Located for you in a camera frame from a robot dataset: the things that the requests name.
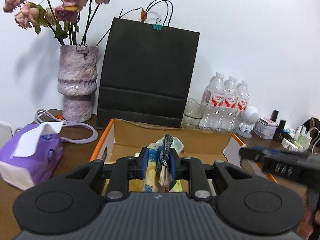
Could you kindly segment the yellow blue snack packet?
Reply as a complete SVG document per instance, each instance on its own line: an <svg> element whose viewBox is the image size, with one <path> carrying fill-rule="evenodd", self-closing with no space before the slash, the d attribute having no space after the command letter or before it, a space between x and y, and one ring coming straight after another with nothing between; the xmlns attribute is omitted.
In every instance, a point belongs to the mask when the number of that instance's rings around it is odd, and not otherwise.
<svg viewBox="0 0 320 240"><path fill-rule="evenodd" d="M169 168L169 149L173 136L165 134L163 138L151 143L148 167L144 180L144 192L182 192L180 180L173 180Z"/></svg>

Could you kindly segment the green bubble wrap bundle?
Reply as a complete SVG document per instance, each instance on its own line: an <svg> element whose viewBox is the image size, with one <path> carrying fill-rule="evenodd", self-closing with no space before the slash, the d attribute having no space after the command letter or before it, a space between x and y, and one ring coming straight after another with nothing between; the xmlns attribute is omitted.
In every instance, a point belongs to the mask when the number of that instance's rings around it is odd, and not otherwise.
<svg viewBox="0 0 320 240"><path fill-rule="evenodd" d="M171 143L171 148L174 148L176 153L179 155L180 153L182 153L183 149L184 149L184 145L182 144L182 142L180 141L180 139L178 139L178 137L173 137L172 143Z"/></svg>

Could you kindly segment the white small bottles cluster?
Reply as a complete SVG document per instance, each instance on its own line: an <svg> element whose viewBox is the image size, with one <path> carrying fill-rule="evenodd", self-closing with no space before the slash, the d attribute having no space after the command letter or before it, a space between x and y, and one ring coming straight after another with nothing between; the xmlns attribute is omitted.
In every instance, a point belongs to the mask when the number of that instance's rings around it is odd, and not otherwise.
<svg viewBox="0 0 320 240"><path fill-rule="evenodd" d="M283 148L293 152L305 152L309 149L312 137L306 132L305 126L299 126L294 134L284 133L281 145Z"/></svg>

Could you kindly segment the black cosmetic tube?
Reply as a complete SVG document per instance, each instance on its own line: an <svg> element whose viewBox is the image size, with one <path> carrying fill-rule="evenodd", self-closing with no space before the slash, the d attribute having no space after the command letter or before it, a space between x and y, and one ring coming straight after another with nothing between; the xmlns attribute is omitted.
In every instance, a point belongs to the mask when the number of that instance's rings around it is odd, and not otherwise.
<svg viewBox="0 0 320 240"><path fill-rule="evenodd" d="M273 135L273 140L276 142L281 142L282 138L283 138L283 130L286 124L286 120L280 120L280 123Z"/></svg>

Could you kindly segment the glass cup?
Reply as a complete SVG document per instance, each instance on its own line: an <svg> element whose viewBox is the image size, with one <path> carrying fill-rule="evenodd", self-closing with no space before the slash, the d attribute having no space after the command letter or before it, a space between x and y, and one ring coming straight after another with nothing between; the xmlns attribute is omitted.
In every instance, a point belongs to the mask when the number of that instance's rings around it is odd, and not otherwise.
<svg viewBox="0 0 320 240"><path fill-rule="evenodd" d="M206 107L206 103L201 103L196 99L188 98L182 116L181 127L198 129Z"/></svg>

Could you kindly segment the small tin box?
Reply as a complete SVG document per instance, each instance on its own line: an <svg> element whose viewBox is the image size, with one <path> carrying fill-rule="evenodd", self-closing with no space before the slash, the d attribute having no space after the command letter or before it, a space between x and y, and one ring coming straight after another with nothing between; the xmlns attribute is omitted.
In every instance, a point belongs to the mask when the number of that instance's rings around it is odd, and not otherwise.
<svg viewBox="0 0 320 240"><path fill-rule="evenodd" d="M278 125L274 121L266 118L259 118L253 129L254 133L262 139L273 139Z"/></svg>

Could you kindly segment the left water bottle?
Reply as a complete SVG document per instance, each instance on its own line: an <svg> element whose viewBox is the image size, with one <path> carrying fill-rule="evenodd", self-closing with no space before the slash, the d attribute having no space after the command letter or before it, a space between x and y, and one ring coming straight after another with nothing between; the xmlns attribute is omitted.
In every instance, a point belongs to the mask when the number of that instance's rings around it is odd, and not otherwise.
<svg viewBox="0 0 320 240"><path fill-rule="evenodd" d="M224 74L216 72L215 77L206 88L204 96L206 109L199 124L201 129L218 129L226 95L224 76Z"/></svg>

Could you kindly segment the water bottle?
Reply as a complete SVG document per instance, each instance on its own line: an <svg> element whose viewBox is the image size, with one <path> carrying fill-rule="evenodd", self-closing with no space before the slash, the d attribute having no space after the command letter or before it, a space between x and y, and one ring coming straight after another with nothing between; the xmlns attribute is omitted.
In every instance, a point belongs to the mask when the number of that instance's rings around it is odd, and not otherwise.
<svg viewBox="0 0 320 240"><path fill-rule="evenodd" d="M201 129L218 129L226 95L224 76L224 74L216 72L215 77L206 88L204 96L206 109L199 124Z"/></svg>
<svg viewBox="0 0 320 240"><path fill-rule="evenodd" d="M238 85L238 100L236 103L236 109L238 110L236 119L235 119L235 129L238 129L242 118L244 116L245 110L248 106L249 101L249 91L248 91L248 82L242 80Z"/></svg>
<svg viewBox="0 0 320 240"><path fill-rule="evenodd" d="M236 86L237 78L230 76L225 82L225 101L223 110L223 122L222 129L226 132L230 132L234 122L234 109L238 100L238 89Z"/></svg>

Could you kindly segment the white robot figurine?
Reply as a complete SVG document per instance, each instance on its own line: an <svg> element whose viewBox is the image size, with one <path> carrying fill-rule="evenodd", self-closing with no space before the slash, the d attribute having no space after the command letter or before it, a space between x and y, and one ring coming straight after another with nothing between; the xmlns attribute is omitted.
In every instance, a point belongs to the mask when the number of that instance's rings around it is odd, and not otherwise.
<svg viewBox="0 0 320 240"><path fill-rule="evenodd" d="M248 106L242 117L242 122L240 123L239 128L236 130L236 133L242 137L251 138L251 133L258 119L259 113L257 108L254 106Z"/></svg>

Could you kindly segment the middle water bottle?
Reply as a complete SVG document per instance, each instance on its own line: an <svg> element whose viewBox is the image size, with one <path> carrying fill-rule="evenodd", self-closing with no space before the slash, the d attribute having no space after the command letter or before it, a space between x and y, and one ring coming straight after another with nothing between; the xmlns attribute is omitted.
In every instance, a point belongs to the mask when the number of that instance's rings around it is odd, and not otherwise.
<svg viewBox="0 0 320 240"><path fill-rule="evenodd" d="M238 89L236 86L237 78L230 76L225 82L225 101L223 110L223 122L222 129L226 132L230 132L234 122L234 109L238 100Z"/></svg>

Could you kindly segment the black paper bag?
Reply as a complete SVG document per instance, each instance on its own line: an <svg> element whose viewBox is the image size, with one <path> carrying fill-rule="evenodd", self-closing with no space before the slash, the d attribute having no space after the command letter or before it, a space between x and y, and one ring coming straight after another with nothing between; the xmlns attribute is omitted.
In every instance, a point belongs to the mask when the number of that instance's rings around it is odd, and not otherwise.
<svg viewBox="0 0 320 240"><path fill-rule="evenodd" d="M179 127L200 34L114 18L101 71L97 128L112 119Z"/></svg>

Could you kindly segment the right water bottle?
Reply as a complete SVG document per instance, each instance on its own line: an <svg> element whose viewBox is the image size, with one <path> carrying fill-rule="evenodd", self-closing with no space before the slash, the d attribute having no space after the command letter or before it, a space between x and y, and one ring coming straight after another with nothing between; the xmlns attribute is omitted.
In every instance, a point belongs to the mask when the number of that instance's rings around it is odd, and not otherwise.
<svg viewBox="0 0 320 240"><path fill-rule="evenodd" d="M248 91L248 82L242 80L238 85L238 100L236 103L236 109L238 110L236 119L235 119L235 129L238 129L242 118L244 116L245 110L248 106L249 101L249 91Z"/></svg>

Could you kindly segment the purple tissue pack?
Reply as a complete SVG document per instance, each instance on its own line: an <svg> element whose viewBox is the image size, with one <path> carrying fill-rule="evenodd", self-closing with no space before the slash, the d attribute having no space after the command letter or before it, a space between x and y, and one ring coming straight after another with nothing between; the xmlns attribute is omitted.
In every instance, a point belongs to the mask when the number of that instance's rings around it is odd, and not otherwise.
<svg viewBox="0 0 320 240"><path fill-rule="evenodd" d="M47 181L63 156L63 122L28 124L1 148L1 177L21 190Z"/></svg>

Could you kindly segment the teal binder clip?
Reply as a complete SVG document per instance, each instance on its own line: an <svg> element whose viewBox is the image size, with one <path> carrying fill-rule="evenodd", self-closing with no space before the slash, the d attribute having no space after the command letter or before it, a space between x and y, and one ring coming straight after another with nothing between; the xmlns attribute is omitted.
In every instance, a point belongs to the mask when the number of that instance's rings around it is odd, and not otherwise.
<svg viewBox="0 0 320 240"><path fill-rule="evenodd" d="M161 24L161 19L157 18L156 23L152 25L153 30L161 30L162 29L162 24Z"/></svg>

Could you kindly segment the dried pink roses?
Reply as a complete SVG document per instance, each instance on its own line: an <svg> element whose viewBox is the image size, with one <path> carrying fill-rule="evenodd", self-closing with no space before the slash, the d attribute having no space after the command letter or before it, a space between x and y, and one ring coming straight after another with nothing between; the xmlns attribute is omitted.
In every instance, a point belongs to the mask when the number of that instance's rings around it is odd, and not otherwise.
<svg viewBox="0 0 320 240"><path fill-rule="evenodd" d="M85 46L89 27L100 5L108 4L111 0L61 0L58 7L51 5L50 0L45 0L48 8L40 3L30 0L4 0L3 12L13 13L14 21L22 29L34 29L39 34L42 28L52 30L59 44L64 46L65 39L69 39L72 46ZM85 6L89 6L85 31L80 41L77 36L80 33L79 21L81 12Z"/></svg>

